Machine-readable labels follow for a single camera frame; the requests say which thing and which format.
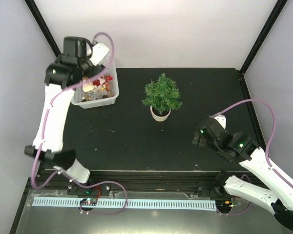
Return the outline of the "white perforated plastic basket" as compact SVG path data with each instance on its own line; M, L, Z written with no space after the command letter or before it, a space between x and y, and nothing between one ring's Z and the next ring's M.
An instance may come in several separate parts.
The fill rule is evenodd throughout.
M83 109L114 104L119 95L115 62L112 63L104 75L111 75L113 77L113 80L109 85L103 88L94 88L90 92L84 92L82 87L79 87L76 89L71 103L73 105L80 106Z

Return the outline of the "small green christmas tree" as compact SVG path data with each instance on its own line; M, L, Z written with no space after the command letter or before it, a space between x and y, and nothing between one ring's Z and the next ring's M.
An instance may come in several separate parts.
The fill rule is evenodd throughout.
M180 92L176 82L162 73L157 80L145 85L144 106L151 107L155 115L163 117L172 110L179 110L182 106Z

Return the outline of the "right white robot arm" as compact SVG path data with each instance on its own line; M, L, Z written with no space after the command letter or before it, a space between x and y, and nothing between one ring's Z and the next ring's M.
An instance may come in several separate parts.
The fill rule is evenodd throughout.
M215 195L228 193L248 200L269 211L280 224L293 231L293 179L266 157L255 140L243 132L231 134L226 129L226 117L217 116L198 124L192 143L239 164L266 185L262 188L223 172L212 184Z

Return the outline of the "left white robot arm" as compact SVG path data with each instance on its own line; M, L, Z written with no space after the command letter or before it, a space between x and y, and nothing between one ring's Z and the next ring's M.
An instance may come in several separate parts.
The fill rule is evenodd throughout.
M97 41L64 38L63 53L45 72L45 100L38 132L33 143L24 149L35 163L49 163L58 173L77 181L78 189L85 195L94 191L95 182L89 179L90 171L77 160L76 151L63 150L63 131L76 84L101 74L105 67L100 63L108 53L109 49Z

